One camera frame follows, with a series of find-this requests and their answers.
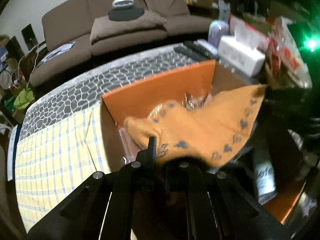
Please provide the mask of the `pale green tube bottle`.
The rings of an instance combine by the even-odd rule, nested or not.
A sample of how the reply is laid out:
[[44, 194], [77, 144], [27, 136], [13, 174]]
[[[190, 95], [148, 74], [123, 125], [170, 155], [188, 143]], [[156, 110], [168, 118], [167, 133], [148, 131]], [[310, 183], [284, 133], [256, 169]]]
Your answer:
[[255, 183], [261, 204], [276, 195], [274, 168], [268, 150], [256, 149], [253, 153]]

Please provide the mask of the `orange cloth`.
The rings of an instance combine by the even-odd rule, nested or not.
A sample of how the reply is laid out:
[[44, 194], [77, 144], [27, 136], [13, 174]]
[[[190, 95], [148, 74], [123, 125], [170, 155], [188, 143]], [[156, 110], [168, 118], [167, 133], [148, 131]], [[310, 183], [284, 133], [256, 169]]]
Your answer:
[[124, 128], [141, 148], [147, 148], [149, 137], [156, 138], [158, 165], [192, 157], [220, 167], [249, 140], [265, 90], [265, 85], [252, 85], [222, 91], [192, 110], [169, 100], [152, 117], [127, 117]]

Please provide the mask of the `orange cardboard box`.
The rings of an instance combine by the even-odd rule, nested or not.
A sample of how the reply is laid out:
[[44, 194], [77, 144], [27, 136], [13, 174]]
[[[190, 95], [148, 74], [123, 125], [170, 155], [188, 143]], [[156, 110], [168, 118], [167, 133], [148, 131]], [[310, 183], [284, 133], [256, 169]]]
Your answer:
[[276, 196], [265, 207], [285, 222], [298, 202], [302, 154], [288, 131], [258, 131], [268, 85], [245, 83], [215, 61], [167, 70], [105, 93], [101, 103], [108, 164], [119, 170], [156, 138], [156, 162], [195, 157], [211, 168], [249, 161], [257, 147], [271, 160]]

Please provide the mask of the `white tissue box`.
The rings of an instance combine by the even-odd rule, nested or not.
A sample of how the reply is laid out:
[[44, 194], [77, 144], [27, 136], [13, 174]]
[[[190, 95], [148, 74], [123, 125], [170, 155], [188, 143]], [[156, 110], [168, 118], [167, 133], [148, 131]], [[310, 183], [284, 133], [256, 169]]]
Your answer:
[[265, 54], [238, 42], [232, 36], [221, 37], [217, 54], [248, 77], [256, 76], [265, 61]]

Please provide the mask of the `grey stone pattern table cover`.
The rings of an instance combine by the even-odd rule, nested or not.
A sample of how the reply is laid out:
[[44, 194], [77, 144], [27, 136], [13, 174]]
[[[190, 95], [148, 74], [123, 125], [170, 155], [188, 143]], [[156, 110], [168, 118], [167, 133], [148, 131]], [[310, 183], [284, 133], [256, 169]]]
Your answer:
[[19, 139], [100, 102], [104, 93], [146, 77], [196, 63], [178, 52], [179, 44], [116, 59], [85, 72], [41, 96], [27, 110]]

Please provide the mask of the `yellow checked tablecloth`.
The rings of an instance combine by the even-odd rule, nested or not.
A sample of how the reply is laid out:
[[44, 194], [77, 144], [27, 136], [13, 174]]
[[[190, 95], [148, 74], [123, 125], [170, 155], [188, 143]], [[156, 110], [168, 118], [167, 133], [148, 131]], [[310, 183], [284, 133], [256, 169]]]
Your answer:
[[103, 144], [100, 104], [20, 140], [15, 186], [25, 230], [96, 171], [111, 172]]

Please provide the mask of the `black remote control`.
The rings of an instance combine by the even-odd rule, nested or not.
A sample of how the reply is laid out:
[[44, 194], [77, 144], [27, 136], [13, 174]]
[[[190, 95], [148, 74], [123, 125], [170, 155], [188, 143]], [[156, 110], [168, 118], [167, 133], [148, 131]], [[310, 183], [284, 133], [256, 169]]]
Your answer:
[[216, 56], [213, 53], [211, 53], [208, 49], [204, 48], [201, 45], [195, 44], [193, 41], [184, 41], [183, 44], [192, 51], [197, 52], [208, 59], [216, 59]]

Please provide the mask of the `brown cushion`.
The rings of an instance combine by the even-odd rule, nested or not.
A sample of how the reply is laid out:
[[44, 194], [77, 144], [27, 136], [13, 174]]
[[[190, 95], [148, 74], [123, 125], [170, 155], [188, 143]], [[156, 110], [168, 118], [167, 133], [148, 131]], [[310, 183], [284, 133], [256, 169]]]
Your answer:
[[165, 18], [148, 10], [145, 10], [141, 17], [131, 21], [116, 22], [111, 21], [108, 16], [104, 16], [94, 20], [89, 40], [91, 44], [94, 44], [109, 37], [163, 27], [166, 22]]

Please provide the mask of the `green bag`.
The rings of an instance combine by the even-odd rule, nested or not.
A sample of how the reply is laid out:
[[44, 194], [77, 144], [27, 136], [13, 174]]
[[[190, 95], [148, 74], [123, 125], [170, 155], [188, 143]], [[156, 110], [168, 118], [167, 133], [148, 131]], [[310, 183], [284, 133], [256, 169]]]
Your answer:
[[14, 107], [17, 110], [23, 111], [35, 100], [33, 91], [30, 88], [23, 89], [14, 101]]

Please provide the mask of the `brown sofa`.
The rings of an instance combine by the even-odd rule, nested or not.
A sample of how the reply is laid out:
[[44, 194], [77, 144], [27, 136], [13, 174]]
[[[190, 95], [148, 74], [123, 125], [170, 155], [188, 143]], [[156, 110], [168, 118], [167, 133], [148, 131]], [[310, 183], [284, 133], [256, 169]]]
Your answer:
[[180, 36], [204, 36], [211, 19], [184, 0], [68, 0], [42, 18], [47, 55], [26, 76], [33, 87], [57, 81], [100, 55]]

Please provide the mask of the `white oval device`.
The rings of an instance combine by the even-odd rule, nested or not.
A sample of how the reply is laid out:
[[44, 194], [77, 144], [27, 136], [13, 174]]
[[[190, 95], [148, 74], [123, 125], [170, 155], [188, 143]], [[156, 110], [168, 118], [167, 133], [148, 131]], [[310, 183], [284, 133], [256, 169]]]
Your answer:
[[130, 8], [135, 5], [134, 0], [114, 0], [112, 2], [113, 9]]

